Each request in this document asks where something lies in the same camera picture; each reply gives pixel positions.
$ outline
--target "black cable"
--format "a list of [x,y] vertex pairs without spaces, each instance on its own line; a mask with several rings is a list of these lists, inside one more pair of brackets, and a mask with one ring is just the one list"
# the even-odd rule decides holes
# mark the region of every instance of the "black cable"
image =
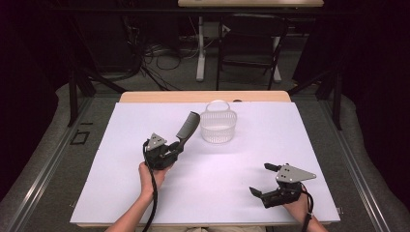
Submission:
[[151,72],[148,71],[147,68],[141,67],[141,69],[142,69],[148,76],[150,76],[150,78],[151,78],[152,80],[154,80],[154,82],[158,85],[158,87],[159,87],[161,90],[163,90],[163,91],[169,91],[168,88],[166,88],[165,86],[161,85],[161,84],[151,75]]
[[160,79],[160,80],[162,81],[162,83],[165,85],[166,90],[170,91],[170,89],[168,88],[168,86],[171,86],[171,87],[174,88],[175,90],[181,90],[180,88],[176,87],[175,85],[173,85],[173,84],[167,82],[166,80],[164,80],[164,79],[161,77],[161,75],[160,75],[159,73],[157,73],[155,70],[153,70],[153,69],[151,69],[151,68],[149,68],[149,67],[146,67],[146,69],[147,69],[148,72],[150,72],[150,73],[155,73],[155,74],[156,74],[156,77],[157,77],[158,79]]
[[193,58],[193,55],[195,55],[198,52],[198,43],[199,43],[199,41],[198,41],[198,38],[196,36],[188,36],[188,37],[186,37],[186,41],[187,41],[187,44],[190,44],[190,48],[183,49],[183,50],[187,50],[188,52],[185,53],[185,54],[181,54],[182,59]]
[[167,54],[166,56],[177,58],[177,59],[178,59],[178,62],[177,62],[177,64],[176,64],[174,67],[171,67],[171,68],[163,68],[163,67],[160,66],[160,57],[163,57],[163,56],[165,56],[165,55],[158,55],[158,56],[157,56],[156,65],[157,65],[158,69],[164,70],[164,71],[171,71],[171,70],[177,69],[177,68],[181,65],[182,58],[181,58],[181,55],[180,55],[179,53],[177,53],[177,54],[172,54],[172,55],[171,55],[171,54]]
[[308,190],[303,184],[302,186],[305,188],[305,190],[302,190],[302,193],[307,195],[307,215],[305,216],[305,221],[302,226],[302,232],[306,232],[313,213],[313,197],[308,193]]
[[151,223],[152,223],[152,221],[153,221],[153,219],[154,219],[155,212],[156,212],[156,210],[157,210],[157,204],[158,204],[157,182],[155,181],[153,169],[150,167],[150,164],[149,164],[148,161],[147,161],[147,157],[145,156],[145,147],[146,147],[147,145],[148,145],[148,141],[146,141],[146,142],[142,145],[142,154],[144,155],[145,165],[147,165],[148,170],[150,171],[150,175],[151,175],[151,182],[152,182],[152,185],[153,185],[153,188],[154,188],[154,191],[153,191],[154,205],[153,205],[153,209],[152,209],[152,211],[151,211],[151,215],[150,215],[150,217],[148,218],[148,221],[147,221],[147,223],[145,224],[144,229],[142,230],[143,232],[148,231],[148,229],[150,228]]

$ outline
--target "hand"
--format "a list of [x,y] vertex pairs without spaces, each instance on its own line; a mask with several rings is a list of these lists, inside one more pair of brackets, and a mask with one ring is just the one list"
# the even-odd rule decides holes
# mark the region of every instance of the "hand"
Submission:
[[[164,170],[153,170],[155,182],[157,183],[157,189],[160,189],[162,186],[162,183],[165,180],[165,174],[169,171],[169,169],[171,169],[171,166],[165,168]],[[152,185],[150,170],[145,162],[139,164],[138,171],[139,178],[141,180],[141,195],[152,197],[154,187]]]
[[[283,204],[283,207],[289,212],[289,214],[299,221],[301,224],[305,222],[305,216],[308,213],[308,196],[304,193],[301,194],[297,201],[289,204]],[[311,220],[307,226],[308,232],[327,232],[328,230],[312,215]]]
[[308,196],[301,193],[301,196],[297,201],[289,204],[283,204],[283,207],[294,219],[300,223],[303,223],[305,221],[305,216],[308,213]]

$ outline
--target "table leg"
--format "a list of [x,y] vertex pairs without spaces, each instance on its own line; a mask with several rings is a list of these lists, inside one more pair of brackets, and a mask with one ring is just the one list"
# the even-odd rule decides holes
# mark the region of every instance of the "table leg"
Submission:
[[[279,44],[279,39],[278,37],[275,37],[274,40],[274,47],[277,47]],[[274,82],[275,83],[281,83],[281,77],[280,77],[280,73],[279,73],[279,69],[278,69],[278,65],[275,68],[275,73],[274,73]]]
[[204,73],[205,73],[205,49],[204,49],[204,32],[203,32],[203,17],[199,17],[198,23],[198,37],[199,37],[199,57],[198,57],[198,68],[196,70],[196,81],[203,81],[204,80]]

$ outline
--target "white table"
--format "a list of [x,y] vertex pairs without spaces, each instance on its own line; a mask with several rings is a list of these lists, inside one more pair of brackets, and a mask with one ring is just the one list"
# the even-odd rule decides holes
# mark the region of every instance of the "white table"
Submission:
[[[249,187],[263,192],[278,187],[277,173],[266,170],[265,162],[290,163],[316,174],[316,179],[305,181],[315,200],[314,213],[324,223],[339,221],[299,112],[285,92],[192,91],[160,92],[157,98],[155,95],[126,93],[126,98],[117,103],[71,223],[107,226],[122,215],[140,192],[137,167],[143,161],[142,143],[152,132],[167,139],[168,144],[177,141],[175,135],[190,111],[201,113],[206,102],[214,100],[213,96],[227,101],[243,100],[230,103],[238,114],[235,136],[224,144],[210,144],[197,129],[167,173],[152,226],[296,223],[284,208],[265,209],[261,200],[251,195]],[[150,213],[149,209],[141,224]]]
[[[323,0],[178,0],[178,6],[187,8],[311,8],[322,7]],[[203,81],[205,75],[205,55],[203,17],[199,17],[198,23],[199,56],[196,70],[196,81]],[[274,82],[280,82],[278,67],[275,69]]]

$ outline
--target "wire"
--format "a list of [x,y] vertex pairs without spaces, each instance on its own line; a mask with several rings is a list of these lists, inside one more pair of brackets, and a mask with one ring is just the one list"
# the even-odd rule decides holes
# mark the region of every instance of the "wire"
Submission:
[[305,216],[305,221],[302,227],[302,232],[306,232],[308,230],[308,223],[311,220],[312,213],[313,213],[313,197],[308,193],[307,188],[302,184],[305,190],[302,190],[303,194],[307,195],[307,215]]
[[156,60],[156,65],[157,65],[157,67],[158,67],[160,70],[164,70],[164,71],[175,70],[175,69],[177,69],[177,68],[180,66],[180,64],[181,64],[182,58],[181,58],[180,54],[175,54],[175,57],[178,59],[178,64],[177,64],[176,66],[171,67],[171,68],[168,68],[168,69],[162,68],[162,67],[160,66],[160,64],[159,64],[159,62],[160,62],[160,57],[162,57],[162,56],[164,56],[164,55],[159,55],[159,56],[157,57],[157,60]]
[[157,44],[157,43],[149,44],[148,43],[146,45],[145,51],[143,52],[143,55],[142,55],[143,62],[141,65],[141,74],[143,76],[148,75],[157,84],[160,90],[163,90],[163,91],[170,91],[171,89],[181,90],[180,88],[165,81],[158,72],[154,71],[148,66],[149,64],[152,64],[154,62],[155,58],[158,59],[158,56],[155,56],[154,53],[163,51],[163,50],[167,51],[168,49],[163,49],[161,44]]
[[151,182],[152,182],[152,185],[153,185],[153,188],[154,188],[154,191],[153,191],[154,205],[153,205],[153,209],[152,209],[152,211],[151,211],[151,215],[150,215],[150,217],[148,218],[148,221],[147,221],[147,223],[145,224],[144,229],[142,230],[143,232],[146,232],[146,231],[150,228],[151,223],[152,223],[152,221],[153,221],[153,219],[154,219],[154,216],[155,216],[155,212],[157,211],[157,205],[158,205],[157,183],[156,183],[156,181],[155,181],[153,169],[151,168],[150,164],[148,163],[147,157],[146,157],[145,147],[146,147],[147,145],[148,145],[148,140],[142,145],[142,154],[144,155],[145,165],[147,165],[148,170],[150,171],[150,175],[151,175]]

